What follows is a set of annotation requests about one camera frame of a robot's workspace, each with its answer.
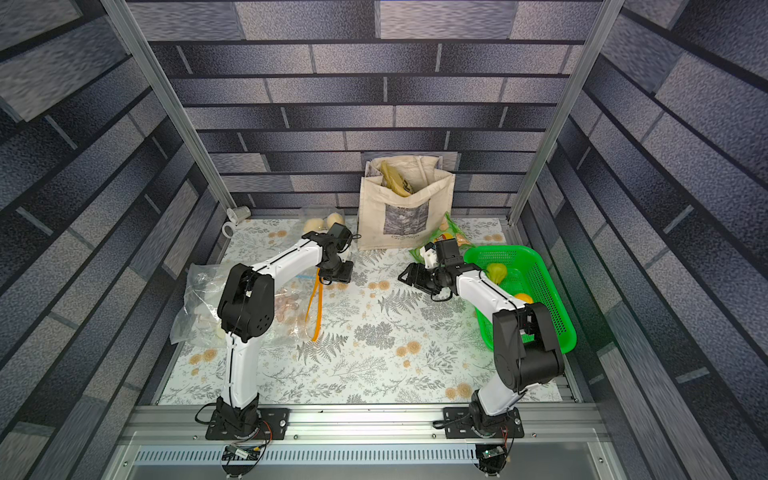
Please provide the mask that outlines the green fruit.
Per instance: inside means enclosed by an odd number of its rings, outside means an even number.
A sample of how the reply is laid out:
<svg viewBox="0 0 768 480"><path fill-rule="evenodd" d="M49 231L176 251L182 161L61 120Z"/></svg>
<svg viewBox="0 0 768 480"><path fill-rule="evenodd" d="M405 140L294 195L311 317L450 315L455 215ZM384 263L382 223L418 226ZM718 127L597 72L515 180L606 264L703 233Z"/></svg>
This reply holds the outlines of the green fruit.
<svg viewBox="0 0 768 480"><path fill-rule="evenodd" d="M488 264L485 272L488 278L496 285L500 285L508 276L508 269L503 263Z"/></svg>

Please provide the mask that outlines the clear bag of buns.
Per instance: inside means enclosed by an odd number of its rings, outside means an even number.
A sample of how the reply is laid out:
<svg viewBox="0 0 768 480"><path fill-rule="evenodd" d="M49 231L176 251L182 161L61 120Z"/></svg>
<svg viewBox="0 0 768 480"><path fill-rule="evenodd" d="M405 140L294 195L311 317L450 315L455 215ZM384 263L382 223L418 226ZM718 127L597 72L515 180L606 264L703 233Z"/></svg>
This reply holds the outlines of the clear bag of buns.
<svg viewBox="0 0 768 480"><path fill-rule="evenodd" d="M327 205L310 205L300 209L299 226L301 234L327 232L334 224L346 224L343 211Z"/></svg>

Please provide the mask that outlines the yellow pear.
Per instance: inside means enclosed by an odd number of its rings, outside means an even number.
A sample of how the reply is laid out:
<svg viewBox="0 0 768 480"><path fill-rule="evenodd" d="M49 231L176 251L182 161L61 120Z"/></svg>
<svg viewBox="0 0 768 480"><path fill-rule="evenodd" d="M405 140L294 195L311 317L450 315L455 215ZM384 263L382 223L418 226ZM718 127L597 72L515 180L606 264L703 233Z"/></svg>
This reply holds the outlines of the yellow pear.
<svg viewBox="0 0 768 480"><path fill-rule="evenodd" d="M534 299L526 293L517 293L514 297L526 304L532 304L534 302Z"/></svg>

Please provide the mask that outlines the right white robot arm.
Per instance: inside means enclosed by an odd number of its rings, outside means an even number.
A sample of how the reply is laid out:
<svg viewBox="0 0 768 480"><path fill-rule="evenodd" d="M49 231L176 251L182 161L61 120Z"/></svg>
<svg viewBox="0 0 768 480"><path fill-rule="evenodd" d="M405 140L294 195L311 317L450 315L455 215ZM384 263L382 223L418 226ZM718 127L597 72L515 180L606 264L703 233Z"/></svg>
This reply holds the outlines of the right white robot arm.
<svg viewBox="0 0 768 480"><path fill-rule="evenodd" d="M548 308L542 303L525 303L493 282L489 270L469 263L460 254L455 239L428 246L436 255L433 262L409 264L398 276L408 286L438 302L445 289L449 296L471 303L493 327L493 354L496 373L476 390L468 413L455 420L438 420L436 429L457 423L471 426L480 437L502 431L515 404L534 384L546 384L562 375L565 361Z"/></svg>

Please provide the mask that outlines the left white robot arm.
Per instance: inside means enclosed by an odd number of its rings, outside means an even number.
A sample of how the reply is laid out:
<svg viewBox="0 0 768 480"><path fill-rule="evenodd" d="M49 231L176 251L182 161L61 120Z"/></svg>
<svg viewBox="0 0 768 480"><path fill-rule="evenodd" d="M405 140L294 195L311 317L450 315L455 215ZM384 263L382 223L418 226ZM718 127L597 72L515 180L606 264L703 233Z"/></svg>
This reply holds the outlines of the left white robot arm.
<svg viewBox="0 0 768 480"><path fill-rule="evenodd" d="M254 265L236 264L228 274L217 316L227 334L227 380L223 404L240 412L258 396L255 367L260 338L275 319L275 295L297 275L313 268L319 283L348 284L353 262L341 258L353 234L335 223L326 232L310 231L287 250Z"/></svg>

